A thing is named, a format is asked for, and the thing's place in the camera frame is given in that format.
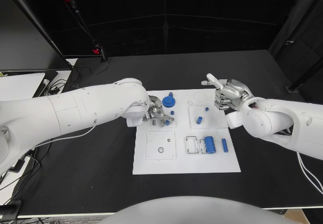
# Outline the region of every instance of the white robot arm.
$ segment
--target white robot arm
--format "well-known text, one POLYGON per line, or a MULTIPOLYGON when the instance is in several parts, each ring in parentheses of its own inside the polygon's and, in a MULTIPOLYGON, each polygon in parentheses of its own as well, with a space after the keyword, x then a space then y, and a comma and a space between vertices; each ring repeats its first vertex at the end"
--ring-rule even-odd
POLYGON ((0 174, 39 143, 119 117, 127 119, 129 127, 155 118, 173 121, 163 114, 160 99, 147 95, 134 78, 54 96, 0 102, 0 174))
POLYGON ((323 105, 256 97, 237 80, 218 80, 208 74, 202 85, 215 85, 215 106, 232 108, 230 128, 244 126, 256 138, 323 160, 323 105), (282 135, 293 126, 292 133, 282 135))

